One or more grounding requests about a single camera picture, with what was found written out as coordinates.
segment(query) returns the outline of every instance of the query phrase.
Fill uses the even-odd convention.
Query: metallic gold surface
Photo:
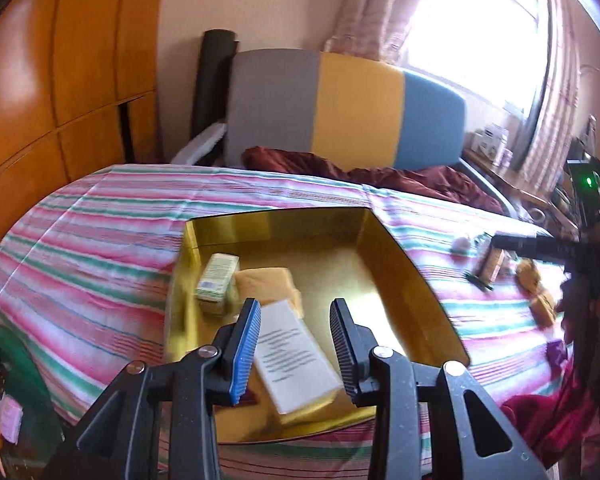
[[[304,322],[338,370],[329,307],[344,298],[356,323],[378,343],[415,362],[442,366],[469,357],[442,306],[415,266],[375,215],[365,208],[278,209],[205,217],[187,222],[173,271],[165,322],[165,360],[176,361],[233,322],[203,315],[193,294],[213,253],[236,254],[241,269],[287,267],[302,294]],[[252,370],[258,404],[218,410],[219,442],[265,442],[306,436],[365,420],[342,390],[335,399],[282,426]]]

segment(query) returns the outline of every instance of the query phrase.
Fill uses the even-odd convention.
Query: striped bedsheet
[[[164,305],[187,219],[312,206],[373,210],[432,286],[495,398],[554,391],[548,340],[512,277],[481,292],[450,252],[455,236],[530,224],[467,206],[308,176],[197,168],[113,166],[63,187],[0,243],[0,324],[26,342],[58,413],[71,422],[129,360],[162,359]],[[562,271],[542,266],[559,297]],[[423,466],[430,468],[423,417]],[[221,446],[225,478],[366,478],[372,423],[286,443]]]

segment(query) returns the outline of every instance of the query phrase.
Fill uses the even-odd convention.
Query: bright window light
[[[527,113],[540,79],[537,10],[538,0],[422,0],[406,66]]]

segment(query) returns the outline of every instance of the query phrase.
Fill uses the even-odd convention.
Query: metal bolt
[[[391,350],[388,346],[376,346],[374,348],[374,355],[376,357],[381,357],[382,359],[388,359],[394,354],[394,351]]]
[[[204,345],[198,348],[198,355],[205,359],[216,357],[218,355],[218,349],[213,345]]]
[[[466,372],[466,368],[458,361],[449,361],[448,363],[445,363],[445,372],[449,375],[453,375],[453,377],[460,377]]]
[[[125,368],[126,373],[138,375],[144,372],[144,363],[142,361],[131,361]]]

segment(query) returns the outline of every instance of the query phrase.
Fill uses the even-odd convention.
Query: yellow plush toy
[[[550,327],[555,322],[555,300],[551,293],[542,286],[540,272],[533,260],[522,260],[516,269],[516,277],[520,285],[535,297],[529,307],[536,323],[542,328]]]

